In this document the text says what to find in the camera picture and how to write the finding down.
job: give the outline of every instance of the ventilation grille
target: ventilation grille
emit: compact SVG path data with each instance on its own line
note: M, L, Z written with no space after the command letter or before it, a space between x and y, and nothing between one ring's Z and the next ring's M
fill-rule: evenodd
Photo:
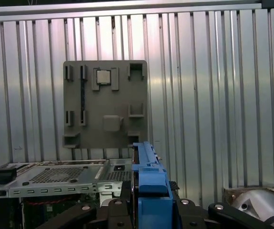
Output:
M67 182L76 179L84 171L84 168L52 168L46 169L33 177L30 181L33 184Z
M132 172L130 171L116 171L109 173L106 180L128 181L131 180L131 177Z

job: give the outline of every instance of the metal cylinder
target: metal cylinder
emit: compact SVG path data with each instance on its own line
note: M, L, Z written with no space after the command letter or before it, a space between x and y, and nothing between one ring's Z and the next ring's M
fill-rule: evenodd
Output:
M274 194L264 190L252 190L241 194L233 207L274 226Z

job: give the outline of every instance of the blue bracket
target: blue bracket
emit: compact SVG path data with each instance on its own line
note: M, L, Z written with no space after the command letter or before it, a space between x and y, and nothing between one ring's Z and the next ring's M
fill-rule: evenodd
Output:
M133 147L139 154L139 164L132 166L139 173L139 228L172 228L173 195L166 170L149 142L134 143Z

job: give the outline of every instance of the circuit board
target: circuit board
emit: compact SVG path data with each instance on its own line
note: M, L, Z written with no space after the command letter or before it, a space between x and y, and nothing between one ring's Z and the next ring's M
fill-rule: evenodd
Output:
M25 229L35 229L77 203L100 206L97 194L24 198L22 202Z

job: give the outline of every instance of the screw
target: screw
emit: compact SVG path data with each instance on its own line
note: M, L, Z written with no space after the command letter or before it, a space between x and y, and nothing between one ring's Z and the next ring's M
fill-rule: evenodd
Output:
M181 202L185 205L190 203L187 199L183 199Z
M81 209L87 211L87 210L90 209L90 207L89 207L89 206L84 206L84 207L82 207Z
M217 205L215 205L214 207L215 207L216 209L218 209L218 210L223 210L223 206L220 205L220 204L217 204Z

